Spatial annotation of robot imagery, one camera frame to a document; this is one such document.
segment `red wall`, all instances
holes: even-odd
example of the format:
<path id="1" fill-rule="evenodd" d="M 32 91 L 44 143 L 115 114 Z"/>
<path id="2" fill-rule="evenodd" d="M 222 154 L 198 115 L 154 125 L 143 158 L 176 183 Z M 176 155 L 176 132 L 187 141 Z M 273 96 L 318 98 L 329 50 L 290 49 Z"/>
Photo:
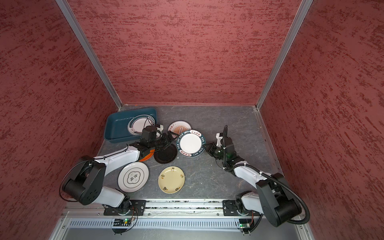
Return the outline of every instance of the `red wall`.
<path id="1" fill-rule="evenodd" d="M 301 0 L 68 0 L 123 103 L 254 105 Z"/>
<path id="2" fill-rule="evenodd" d="M 317 240 L 384 237 L 384 3 L 312 4 L 262 116 Z"/>
<path id="3" fill-rule="evenodd" d="M 116 105 L 54 0 L 0 3 L 0 239 L 47 239 Z"/>

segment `gray tabletop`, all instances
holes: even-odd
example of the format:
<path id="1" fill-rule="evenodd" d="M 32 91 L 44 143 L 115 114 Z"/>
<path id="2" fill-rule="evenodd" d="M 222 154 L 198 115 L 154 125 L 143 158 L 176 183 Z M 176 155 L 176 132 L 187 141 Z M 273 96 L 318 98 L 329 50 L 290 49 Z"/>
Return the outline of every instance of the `gray tabletop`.
<path id="1" fill-rule="evenodd" d="M 123 110 L 144 108 L 143 106 L 124 106 Z M 222 132 L 228 125 L 228 136 L 232 138 L 237 155 L 262 171 L 276 173 L 277 168 L 269 159 L 265 142 L 256 122 L 252 107 L 210 107 L 210 106 L 156 106 L 157 123 L 168 126 L 177 120 L 188 122 L 192 129 L 202 133 L 207 143 L 216 141 L 216 133 Z M 123 142 L 112 144 L 105 142 L 100 155 L 123 149 Z M 255 191 L 245 180 L 233 176 L 218 167 L 215 159 L 206 152 L 189 158 L 178 153 L 169 164 L 159 164 L 153 157 L 144 161 L 149 169 L 149 180 L 139 191 L 129 194 L 132 199 L 139 198 L 218 198 L 233 199 L 241 192 Z M 174 194 L 162 192 L 157 179 L 161 171 L 169 166 L 181 168 L 185 174 L 185 184 Z M 104 185 L 119 189 L 117 179 L 123 167 L 109 173 Z"/>

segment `white plate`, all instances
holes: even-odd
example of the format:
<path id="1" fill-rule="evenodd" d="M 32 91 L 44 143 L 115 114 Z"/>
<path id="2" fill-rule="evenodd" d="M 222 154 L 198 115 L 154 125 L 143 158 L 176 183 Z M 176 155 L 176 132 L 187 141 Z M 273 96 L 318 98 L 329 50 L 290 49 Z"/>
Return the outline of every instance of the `white plate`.
<path id="1" fill-rule="evenodd" d="M 154 126 L 155 119 L 147 114 L 139 115 L 132 118 L 128 123 L 128 131 L 132 135 L 141 135 L 143 128 L 146 126 Z"/>
<path id="2" fill-rule="evenodd" d="M 175 193 L 179 191 L 185 182 L 183 170 L 178 167 L 171 166 L 165 168 L 159 175 L 157 181 L 160 189 L 165 193 Z"/>
<path id="3" fill-rule="evenodd" d="M 186 157 L 197 157 L 203 153 L 204 136 L 196 130 L 182 132 L 176 140 L 178 151 Z"/>
<path id="4" fill-rule="evenodd" d="M 124 192 L 137 192 L 147 183 L 149 171 L 142 162 L 133 162 L 125 166 L 118 177 L 119 188 Z"/>
<path id="5" fill-rule="evenodd" d="M 176 122 L 172 123 L 171 125 L 169 125 L 169 127 L 168 127 L 168 131 L 177 133 L 178 135 L 180 135 L 182 132 L 185 132 L 185 131 L 191 130 L 191 129 L 192 129 L 191 125 L 189 125 L 189 123 L 184 122 L 184 121 L 176 121 Z"/>

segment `yellow plate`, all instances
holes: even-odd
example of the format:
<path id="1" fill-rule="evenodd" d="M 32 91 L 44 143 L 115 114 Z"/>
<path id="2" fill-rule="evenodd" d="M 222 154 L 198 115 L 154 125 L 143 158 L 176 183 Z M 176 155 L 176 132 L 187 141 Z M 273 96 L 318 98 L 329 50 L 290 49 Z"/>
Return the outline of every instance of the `yellow plate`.
<path id="1" fill-rule="evenodd" d="M 178 167 L 170 166 L 164 169 L 159 176 L 159 187 L 165 193 L 175 193 L 184 185 L 185 175 Z"/>

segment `gray floor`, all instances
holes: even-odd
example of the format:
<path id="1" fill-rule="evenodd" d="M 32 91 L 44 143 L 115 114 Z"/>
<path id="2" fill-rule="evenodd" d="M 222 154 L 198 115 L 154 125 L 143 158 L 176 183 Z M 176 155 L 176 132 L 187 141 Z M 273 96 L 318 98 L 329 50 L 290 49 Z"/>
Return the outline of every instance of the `gray floor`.
<path id="1" fill-rule="evenodd" d="M 223 231 L 196 231 L 196 230 L 166 230 L 166 229 L 132 229 L 122 235 L 114 236 L 111 229 L 86 229 L 71 228 L 68 229 L 64 239 L 70 240 L 104 240 L 104 239 L 135 239 L 135 240 L 193 240 L 193 239 L 210 239 L 210 240 L 298 240 L 298 233 L 293 224 L 284 223 L 278 228 L 273 227 L 267 219 L 263 219 L 260 225 L 251 233 L 251 235 L 242 235 L 237 232 Z"/>
<path id="2" fill-rule="evenodd" d="M 144 108 L 143 106 L 124 106 L 123 110 Z M 157 123 L 164 129 L 177 120 L 187 121 L 192 129 L 202 133 L 207 143 L 216 141 L 216 133 L 228 125 L 228 136 L 232 138 L 236 152 L 249 164 L 262 171 L 276 173 L 277 167 L 271 162 L 265 148 L 264 139 L 256 122 L 252 107 L 208 107 L 208 106 L 157 106 Z M 124 142 L 111 144 L 105 142 L 100 155 L 108 154 L 126 146 Z M 149 168 L 148 183 L 135 193 L 132 199 L 139 198 L 217 198 L 233 199 L 241 192 L 255 190 L 243 179 L 237 178 L 219 168 L 215 159 L 203 152 L 198 157 L 188 158 L 178 154 L 169 164 L 159 164 L 154 158 L 144 162 Z M 174 194 L 166 194 L 157 184 L 160 172 L 168 166 L 178 166 L 184 171 L 185 184 Z M 108 174 L 104 185 L 117 188 L 117 178 L 122 168 Z"/>

